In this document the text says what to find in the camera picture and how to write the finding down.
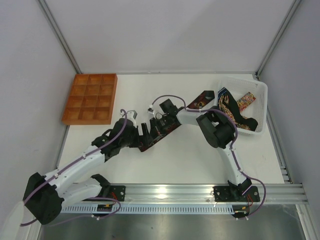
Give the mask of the dark red patterned tie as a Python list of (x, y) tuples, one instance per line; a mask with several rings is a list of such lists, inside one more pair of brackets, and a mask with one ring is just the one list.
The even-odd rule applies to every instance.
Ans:
[[(214, 101), (214, 99), (215, 99), (215, 93), (214, 93), (213, 90), (205, 90), (205, 91), (203, 91), (189, 105), (182, 106), (182, 107), (178, 108), (178, 109), (180, 109), (178, 111), (178, 113), (177, 113), (178, 121), (181, 123), (181, 125), (195, 125), (196, 126), (198, 124), (197, 121), (196, 121), (196, 118), (200, 115), (199, 110), (203, 109), (204, 107), (207, 107), (207, 106), (211, 105), (211, 103)], [(154, 119), (155, 117), (159, 118), (162, 113), (163, 113), (163, 111), (162, 112), (156, 112), (154, 110), (154, 114), (152, 115), (152, 118), (150, 118), (150, 119)], [(168, 136), (171, 132), (165, 132), (164, 136), (161, 137), (158, 140), (153, 140), (152, 137), (151, 137), (151, 143), (150, 144), (140, 144), (140, 141), (139, 141), (138, 149), (141, 152), (144, 152), (144, 151), (148, 150), (153, 145), (155, 145), (157, 142), (159, 142), (160, 140), (162, 140), (163, 138)]]

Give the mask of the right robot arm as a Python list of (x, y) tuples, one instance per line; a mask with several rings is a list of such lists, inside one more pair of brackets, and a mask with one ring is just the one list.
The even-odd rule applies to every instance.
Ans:
[(230, 196), (239, 200), (252, 187), (252, 181), (242, 173), (242, 166), (237, 159), (234, 148), (238, 138), (235, 123), (217, 106), (209, 109), (192, 109), (186, 106), (177, 108), (170, 99), (160, 104), (162, 113), (157, 117), (153, 105), (147, 110), (152, 117), (150, 121), (150, 135), (154, 142), (167, 136), (181, 125), (198, 126), (207, 143), (217, 149), (227, 170), (227, 183)]

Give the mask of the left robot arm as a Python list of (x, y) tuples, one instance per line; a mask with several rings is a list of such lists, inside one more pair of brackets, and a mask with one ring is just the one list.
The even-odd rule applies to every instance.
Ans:
[(28, 180), (23, 202), (25, 207), (42, 225), (52, 222), (61, 212), (75, 203), (87, 199), (102, 199), (111, 196), (111, 184), (100, 174), (86, 181), (77, 180), (123, 148), (141, 148), (149, 138), (146, 123), (141, 124), (142, 134), (129, 119), (119, 119), (112, 129), (95, 138), (91, 145), (73, 162), (40, 175), (34, 173)]

